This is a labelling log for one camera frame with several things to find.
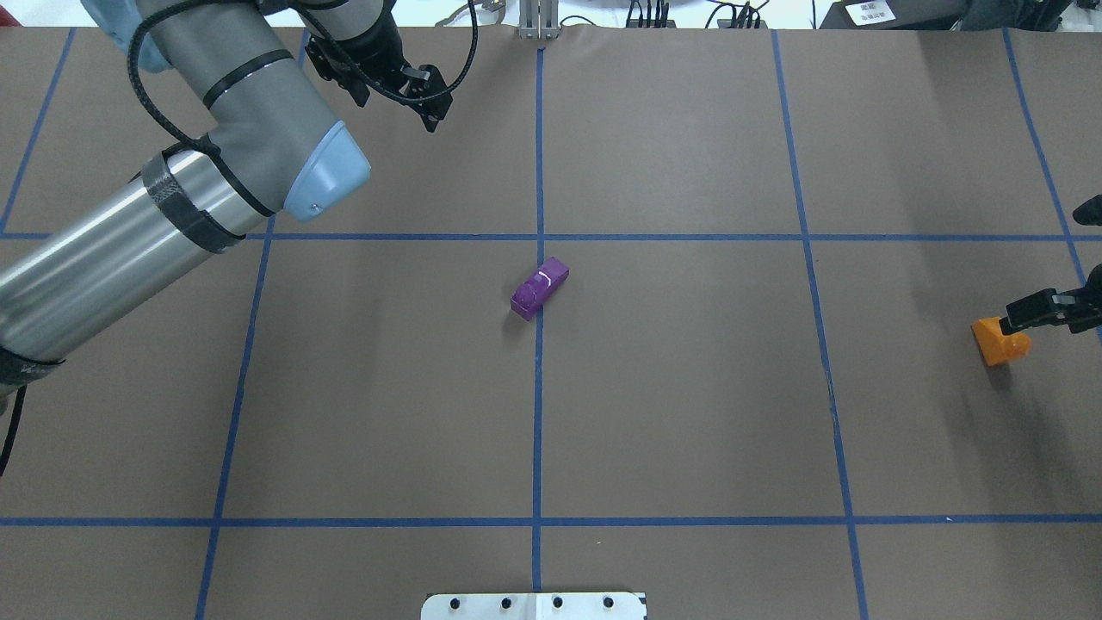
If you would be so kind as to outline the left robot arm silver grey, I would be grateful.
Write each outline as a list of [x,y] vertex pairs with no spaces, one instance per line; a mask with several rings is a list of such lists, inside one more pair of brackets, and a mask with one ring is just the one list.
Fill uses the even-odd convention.
[[412,65],[391,1],[87,1],[125,52],[127,81],[174,139],[78,222],[3,268],[3,463],[28,385],[68,353],[279,213],[315,219],[369,180],[370,163],[267,17],[306,25],[318,77],[358,106],[372,93],[428,131],[456,83]]

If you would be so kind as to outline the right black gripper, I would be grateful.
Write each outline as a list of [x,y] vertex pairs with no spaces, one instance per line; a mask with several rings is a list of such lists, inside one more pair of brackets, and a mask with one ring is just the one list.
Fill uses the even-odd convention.
[[1072,334],[1078,334],[1099,328],[1101,270],[1101,263],[1091,270],[1085,286],[1067,293],[1042,289],[1008,303],[1004,317],[1000,318],[1000,330],[1003,335],[1013,335],[1039,326],[1068,325]]

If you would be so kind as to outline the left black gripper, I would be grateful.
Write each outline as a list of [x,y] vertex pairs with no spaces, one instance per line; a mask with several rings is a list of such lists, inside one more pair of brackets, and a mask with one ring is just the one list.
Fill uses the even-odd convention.
[[306,55],[318,77],[336,83],[358,107],[366,106],[372,90],[359,74],[381,85],[383,91],[401,95],[406,99],[401,105],[418,115],[428,133],[436,132],[451,109],[453,96],[442,73],[435,65],[409,65],[395,25],[375,25],[348,40],[314,34],[307,40]]

